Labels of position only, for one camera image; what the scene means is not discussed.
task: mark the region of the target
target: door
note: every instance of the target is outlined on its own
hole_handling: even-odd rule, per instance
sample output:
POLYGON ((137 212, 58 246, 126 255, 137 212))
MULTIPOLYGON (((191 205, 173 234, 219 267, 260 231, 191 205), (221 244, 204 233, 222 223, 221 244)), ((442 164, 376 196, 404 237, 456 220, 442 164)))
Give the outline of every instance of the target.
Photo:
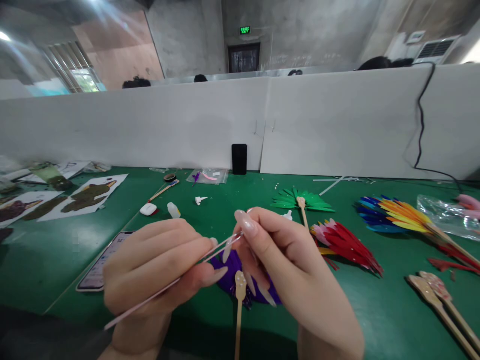
POLYGON ((248 73, 259 70, 260 43, 228 47, 230 74, 248 73))

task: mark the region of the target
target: black cable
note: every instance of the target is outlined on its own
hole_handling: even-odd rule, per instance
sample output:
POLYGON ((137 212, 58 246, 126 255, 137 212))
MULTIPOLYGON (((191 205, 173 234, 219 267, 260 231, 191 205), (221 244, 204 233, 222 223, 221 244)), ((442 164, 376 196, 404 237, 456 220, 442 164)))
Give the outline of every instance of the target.
POLYGON ((422 90, 422 92, 421 92, 421 94, 420 94, 420 96, 418 97, 418 100, 417 100, 418 107, 420 108, 421 131, 420 131, 420 137, 418 138, 418 157, 416 159, 416 163, 413 166, 413 168, 416 169, 416 170, 423 170, 423 171, 428 171, 428 172, 431 172, 431 173, 437 173, 437 174, 448 176, 449 178, 451 178, 455 182, 456 187, 458 188, 458 192, 460 194, 462 194, 462 188, 460 186, 460 182, 455 177, 453 177, 452 175, 449 175, 449 174, 447 174, 445 172, 441 172, 441 171, 429 170, 429 169, 426 169, 426 168, 419 167, 420 159, 422 158, 422 153, 423 153, 422 138, 423 138, 424 132, 425 132, 425 114, 424 114, 424 108, 422 107, 422 98, 424 97, 424 94, 427 91, 427 89, 430 85, 430 81, 432 81, 432 77, 434 76, 435 70, 437 68, 437 65, 434 62, 421 62, 421 63, 417 63, 417 64, 413 64, 413 65, 420 65, 420 64, 431 64, 431 71, 430 71, 430 75, 428 76, 428 79, 425 83, 425 86, 423 87, 423 90, 422 90))

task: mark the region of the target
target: wall-mounted air conditioner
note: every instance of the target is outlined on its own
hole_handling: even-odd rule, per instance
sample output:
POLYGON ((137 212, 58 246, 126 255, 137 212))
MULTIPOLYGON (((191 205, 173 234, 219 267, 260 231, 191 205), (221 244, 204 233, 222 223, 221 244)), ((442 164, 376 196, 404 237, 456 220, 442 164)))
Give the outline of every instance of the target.
POLYGON ((458 36, 452 36, 442 40, 429 41, 423 44, 418 56, 416 57, 414 64, 421 63, 435 63, 437 65, 443 64, 447 56, 454 48, 454 43, 458 40, 458 36))

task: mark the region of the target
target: green feather fan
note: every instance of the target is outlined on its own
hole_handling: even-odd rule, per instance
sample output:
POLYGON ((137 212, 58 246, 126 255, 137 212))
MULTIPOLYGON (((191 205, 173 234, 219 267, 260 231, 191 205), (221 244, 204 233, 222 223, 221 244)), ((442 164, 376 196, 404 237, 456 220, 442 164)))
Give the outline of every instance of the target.
POLYGON ((299 209, 297 197, 305 198, 307 210, 317 210, 334 213, 332 206, 327 204, 322 198, 308 191, 299 192, 296 188, 293 191, 284 189, 279 192, 280 195, 273 198, 273 204, 270 206, 281 209, 299 209))

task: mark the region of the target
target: green exit sign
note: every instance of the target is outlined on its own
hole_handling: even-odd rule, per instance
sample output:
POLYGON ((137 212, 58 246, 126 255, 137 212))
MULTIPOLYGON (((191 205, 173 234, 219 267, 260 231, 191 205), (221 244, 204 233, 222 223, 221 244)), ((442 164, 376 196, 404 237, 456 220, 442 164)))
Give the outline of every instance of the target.
POLYGON ((240 28, 240 35, 250 34, 251 27, 244 26, 240 28))

